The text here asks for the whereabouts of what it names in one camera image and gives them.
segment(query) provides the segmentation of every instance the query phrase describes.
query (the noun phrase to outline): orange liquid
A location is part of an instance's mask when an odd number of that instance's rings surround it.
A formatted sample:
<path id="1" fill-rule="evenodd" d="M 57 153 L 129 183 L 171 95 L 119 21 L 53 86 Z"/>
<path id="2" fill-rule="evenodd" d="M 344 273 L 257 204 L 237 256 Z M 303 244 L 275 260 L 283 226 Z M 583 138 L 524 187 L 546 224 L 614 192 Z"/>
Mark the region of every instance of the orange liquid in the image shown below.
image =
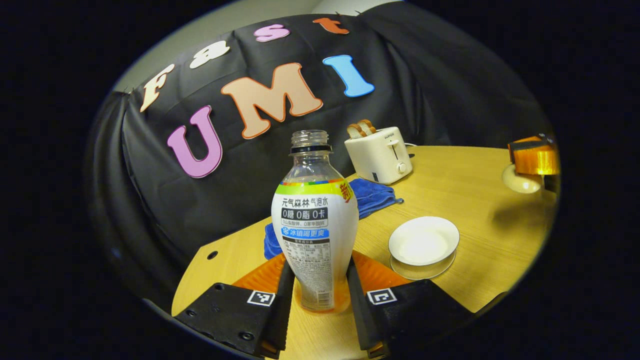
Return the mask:
<path id="1" fill-rule="evenodd" d="M 322 310 L 313 310 L 308 306 L 305 306 L 305 301 L 302 300 L 302 285 L 296 279 L 293 286 L 293 297 L 296 299 L 296 303 L 302 308 L 302 310 L 311 313 L 311 314 L 339 314 L 345 311 L 349 305 L 351 304 L 351 295 L 349 294 L 349 284 L 347 283 L 347 277 L 344 276 L 342 279 L 333 282 L 333 308 L 332 309 L 322 309 Z"/>

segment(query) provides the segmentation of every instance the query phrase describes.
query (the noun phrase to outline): bottle label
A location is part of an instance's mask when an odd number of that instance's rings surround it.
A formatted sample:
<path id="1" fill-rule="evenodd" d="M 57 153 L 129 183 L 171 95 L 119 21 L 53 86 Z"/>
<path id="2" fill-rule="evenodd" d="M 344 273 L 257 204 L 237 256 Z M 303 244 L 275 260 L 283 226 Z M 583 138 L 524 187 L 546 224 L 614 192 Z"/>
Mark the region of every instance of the bottle label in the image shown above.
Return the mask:
<path id="1" fill-rule="evenodd" d="M 345 179 L 280 183 L 276 190 L 273 228 L 302 284 L 303 306 L 311 310 L 331 309 L 335 305 L 333 270 L 337 259 L 335 254 L 332 257 L 332 251 L 343 250 L 343 245 L 335 239 L 344 233 L 343 220 L 357 222 L 357 210 L 352 211 L 353 206 L 357 208 L 355 195 Z M 344 218 L 352 213 L 355 219 Z"/>

